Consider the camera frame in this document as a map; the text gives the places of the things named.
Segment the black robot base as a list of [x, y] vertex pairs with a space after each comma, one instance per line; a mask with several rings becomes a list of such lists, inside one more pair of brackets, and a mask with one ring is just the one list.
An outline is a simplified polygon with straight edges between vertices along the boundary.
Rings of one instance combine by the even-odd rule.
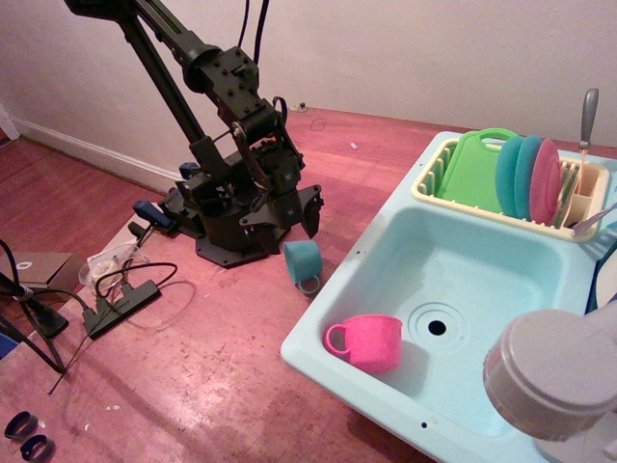
[[[262, 250], [254, 229], [240, 225], [250, 209], [205, 175], [179, 181], [158, 205], [177, 222], [179, 232], [195, 239], [196, 254], [203, 259], [231, 268], [271, 256]], [[281, 243], [288, 231], [280, 234]]]

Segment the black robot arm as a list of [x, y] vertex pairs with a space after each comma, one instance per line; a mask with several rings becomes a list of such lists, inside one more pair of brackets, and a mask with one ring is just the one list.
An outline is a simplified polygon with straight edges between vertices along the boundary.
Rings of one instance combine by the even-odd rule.
[[[224, 51], [204, 43], [160, 1], [69, 1], [73, 14], [113, 21], [146, 69], [186, 136], [197, 163], [182, 169], [165, 213], [208, 241], [213, 250], [268, 256], [301, 225], [319, 228], [321, 188], [299, 188], [304, 159], [286, 130], [282, 98], [257, 93], [257, 63], [240, 47]], [[228, 128], [237, 151], [223, 157], [205, 134], [146, 30], [164, 43], [182, 68], [186, 86], [206, 95]]]

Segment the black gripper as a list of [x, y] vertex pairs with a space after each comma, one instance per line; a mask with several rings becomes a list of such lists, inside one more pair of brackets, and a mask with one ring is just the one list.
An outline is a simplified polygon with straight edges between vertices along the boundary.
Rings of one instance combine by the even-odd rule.
[[255, 181], [260, 194], [251, 204], [250, 212], [240, 220], [240, 225], [254, 229], [264, 252], [278, 255], [281, 252], [281, 230], [300, 224], [308, 238], [314, 238], [318, 233], [322, 187], [314, 184], [298, 188], [305, 164], [303, 156], [295, 149], [262, 144], [254, 154], [264, 178]]

